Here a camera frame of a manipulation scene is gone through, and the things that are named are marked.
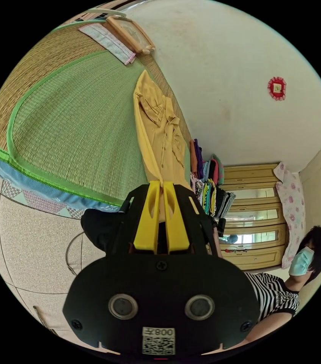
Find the pink floral towel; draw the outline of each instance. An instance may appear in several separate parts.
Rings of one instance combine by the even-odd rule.
[[[283,216],[290,231],[290,241],[282,257],[282,269],[287,269],[305,236],[305,201],[297,173],[291,173],[282,162],[273,172],[281,181],[277,182],[275,187],[282,203]]]

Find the glass panel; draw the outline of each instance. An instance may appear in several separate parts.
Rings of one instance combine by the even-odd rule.
[[[234,192],[236,195],[235,199],[265,198],[265,197],[274,197],[275,196],[274,188],[256,188],[254,190],[235,190],[235,191],[228,191],[228,192]]]
[[[258,232],[254,234],[242,234],[242,235],[224,235],[220,237],[221,244],[252,244],[252,243],[264,243],[272,242],[278,239],[277,231]]]
[[[228,212],[225,216],[226,221],[257,221],[277,219],[277,209],[263,211],[238,211]]]

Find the face mask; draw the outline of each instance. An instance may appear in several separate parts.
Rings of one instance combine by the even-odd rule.
[[[313,250],[309,247],[304,247],[299,253],[295,255],[290,266],[291,276],[303,276],[307,273],[313,259]]]

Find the screw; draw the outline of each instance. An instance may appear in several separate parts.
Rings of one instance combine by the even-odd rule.
[[[163,261],[163,260],[160,260],[157,265],[156,265],[156,268],[160,271],[164,271],[167,269],[167,262]]]
[[[244,332],[248,331],[251,328],[251,326],[252,326],[252,322],[246,321],[241,325],[240,331],[244,333]]]
[[[82,330],[82,324],[78,320],[72,320],[71,325],[75,330]]]

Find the black and white striped shirt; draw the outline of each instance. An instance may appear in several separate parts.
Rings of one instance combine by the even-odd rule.
[[[296,314],[300,303],[298,292],[289,290],[283,279],[268,273],[245,275],[253,285],[260,305],[258,322],[277,312],[288,312],[292,316]]]

